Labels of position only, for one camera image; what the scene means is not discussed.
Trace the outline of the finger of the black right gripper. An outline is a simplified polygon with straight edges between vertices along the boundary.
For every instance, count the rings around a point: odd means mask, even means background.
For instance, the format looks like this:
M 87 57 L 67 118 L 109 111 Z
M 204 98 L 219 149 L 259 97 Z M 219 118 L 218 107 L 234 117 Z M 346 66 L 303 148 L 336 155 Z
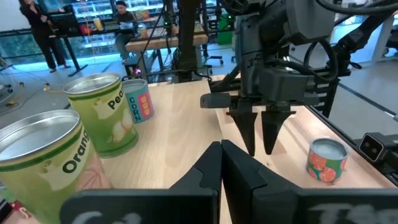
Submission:
M 279 131 L 284 121 L 291 115 L 295 114 L 290 108 L 279 109 L 267 107 L 265 111 L 261 112 L 262 119 L 262 136 L 264 149 L 267 155 L 271 155 L 275 142 L 277 140 Z
M 254 156 L 256 151 L 254 123 L 257 113 L 230 108 L 227 115 L 232 117 L 238 127 L 248 154 Z

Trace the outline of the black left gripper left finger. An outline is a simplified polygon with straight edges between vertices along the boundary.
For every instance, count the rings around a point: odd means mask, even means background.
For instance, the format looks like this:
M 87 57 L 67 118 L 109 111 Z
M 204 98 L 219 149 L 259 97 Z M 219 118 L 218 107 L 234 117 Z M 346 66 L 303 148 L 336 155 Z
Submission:
M 61 224 L 219 224 L 222 147 L 209 145 L 168 189 L 93 189 L 61 207 Z

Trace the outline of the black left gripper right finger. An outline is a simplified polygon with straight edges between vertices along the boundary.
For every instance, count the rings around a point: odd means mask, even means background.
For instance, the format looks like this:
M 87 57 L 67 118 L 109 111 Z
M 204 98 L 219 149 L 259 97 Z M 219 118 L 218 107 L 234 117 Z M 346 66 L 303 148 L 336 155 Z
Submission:
M 233 224 L 398 224 L 398 189 L 303 189 L 231 141 L 221 145 Z

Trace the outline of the short blue pink corn can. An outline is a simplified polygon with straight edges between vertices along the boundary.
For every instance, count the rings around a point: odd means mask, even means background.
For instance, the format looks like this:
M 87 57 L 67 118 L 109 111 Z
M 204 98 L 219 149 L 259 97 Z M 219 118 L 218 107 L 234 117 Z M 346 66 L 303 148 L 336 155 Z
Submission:
M 151 119 L 155 111 L 150 97 L 148 82 L 143 79 L 122 82 L 134 122 L 142 123 Z

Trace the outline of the tall green pear-label can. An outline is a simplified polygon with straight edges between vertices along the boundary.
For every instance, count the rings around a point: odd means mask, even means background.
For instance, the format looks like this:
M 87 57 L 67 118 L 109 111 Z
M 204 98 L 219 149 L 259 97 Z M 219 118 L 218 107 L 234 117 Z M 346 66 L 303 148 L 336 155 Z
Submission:
M 116 157 L 138 142 L 132 113 L 117 73 L 78 78 L 63 91 L 92 139 L 100 157 Z

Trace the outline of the tall green orange-label can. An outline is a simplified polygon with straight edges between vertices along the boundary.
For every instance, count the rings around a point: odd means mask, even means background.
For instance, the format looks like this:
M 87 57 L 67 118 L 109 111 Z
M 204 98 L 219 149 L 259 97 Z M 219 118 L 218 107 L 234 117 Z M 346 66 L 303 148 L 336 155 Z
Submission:
M 41 224 L 60 224 L 61 206 L 74 193 L 113 186 L 73 110 L 40 113 L 0 129 L 0 183 Z

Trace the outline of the green bin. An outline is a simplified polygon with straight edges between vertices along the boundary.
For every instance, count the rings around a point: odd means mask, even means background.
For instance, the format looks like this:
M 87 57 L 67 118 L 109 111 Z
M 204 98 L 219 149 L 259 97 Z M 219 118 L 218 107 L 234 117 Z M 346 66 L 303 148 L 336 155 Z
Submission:
M 229 14 L 222 14 L 218 19 L 218 44 L 229 45 L 232 44 L 234 28 L 234 17 Z

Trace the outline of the long wooden workbench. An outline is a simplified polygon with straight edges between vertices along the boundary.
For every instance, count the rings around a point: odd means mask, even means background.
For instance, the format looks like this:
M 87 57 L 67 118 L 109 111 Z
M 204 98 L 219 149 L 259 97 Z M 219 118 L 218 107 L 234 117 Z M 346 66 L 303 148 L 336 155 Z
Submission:
M 128 78 L 143 78 L 145 80 L 148 79 L 149 76 L 152 76 L 153 73 L 150 71 L 152 68 L 152 63 L 146 62 L 145 52 L 147 50 L 153 50 L 154 53 L 150 56 L 152 60 L 155 57 L 160 57 L 160 49 L 169 49 L 171 47 L 175 47 L 176 50 L 172 52 L 172 67 L 170 70 L 160 69 L 159 74 L 165 75 L 168 73 L 174 74 L 174 82 L 178 82 L 177 77 L 177 59 L 178 59 L 178 27 L 172 27 L 172 35 L 162 36 L 161 28 L 153 28 L 149 30 L 145 30 L 144 33 L 148 36 L 146 38 L 138 38 L 133 39 L 126 44 L 126 48 L 129 52 L 134 52 L 137 54 L 135 61 L 129 62 L 125 65 L 126 73 Z M 196 81 L 200 80 L 201 76 L 199 76 L 198 70 L 201 69 L 201 49 L 200 46 L 204 45 L 208 42 L 208 36 L 206 32 L 203 30 L 201 24 L 195 24 L 195 33 L 193 38 L 193 48 L 196 53 L 197 59 L 197 69 L 192 72 L 192 80 Z

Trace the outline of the person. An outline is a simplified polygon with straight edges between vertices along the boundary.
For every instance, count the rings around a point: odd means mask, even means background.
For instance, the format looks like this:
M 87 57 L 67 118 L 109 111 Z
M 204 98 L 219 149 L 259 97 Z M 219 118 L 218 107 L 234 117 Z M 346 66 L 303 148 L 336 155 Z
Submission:
M 116 1 L 117 13 L 114 14 L 113 20 L 117 22 L 120 31 L 116 36 L 115 44 L 116 48 L 121 54 L 122 63 L 127 63 L 130 56 L 129 51 L 126 48 L 126 44 L 130 42 L 130 39 L 135 36 L 133 28 L 127 29 L 126 26 L 136 25 L 136 16 L 127 10 L 127 4 L 123 0 Z
M 50 26 L 52 23 L 45 11 L 38 4 L 36 4 L 34 0 L 18 1 L 20 5 L 19 10 L 30 24 L 34 40 L 45 57 L 45 61 L 50 69 L 50 73 L 57 71 L 57 66 L 52 55 L 55 56 L 59 66 L 70 68 L 57 45 L 56 39 L 51 37 L 51 35 L 53 35 Z

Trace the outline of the black standing desk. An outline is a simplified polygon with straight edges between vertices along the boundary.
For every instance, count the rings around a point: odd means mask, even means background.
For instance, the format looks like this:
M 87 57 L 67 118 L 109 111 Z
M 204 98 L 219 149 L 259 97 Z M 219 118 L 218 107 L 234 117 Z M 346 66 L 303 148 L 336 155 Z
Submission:
M 60 12 L 53 11 L 48 13 L 50 21 L 55 28 L 55 35 L 61 39 L 63 39 L 65 46 L 67 47 L 68 53 L 72 59 L 72 62 L 75 66 L 75 71 L 69 74 L 69 77 L 75 76 L 78 72 L 87 67 L 87 65 L 80 66 L 75 53 L 72 49 L 72 45 L 69 41 L 71 37 L 82 37 L 79 23 L 77 18 L 75 17 L 74 12 Z

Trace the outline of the black upright post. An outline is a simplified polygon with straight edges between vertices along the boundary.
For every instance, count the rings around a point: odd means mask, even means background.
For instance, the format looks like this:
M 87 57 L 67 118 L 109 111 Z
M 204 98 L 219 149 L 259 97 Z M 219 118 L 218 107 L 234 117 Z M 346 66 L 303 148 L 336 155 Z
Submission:
M 178 0 L 179 28 L 178 28 L 178 82 L 190 82 L 192 72 L 197 69 L 196 53 L 193 48 L 195 33 L 196 11 L 201 0 Z

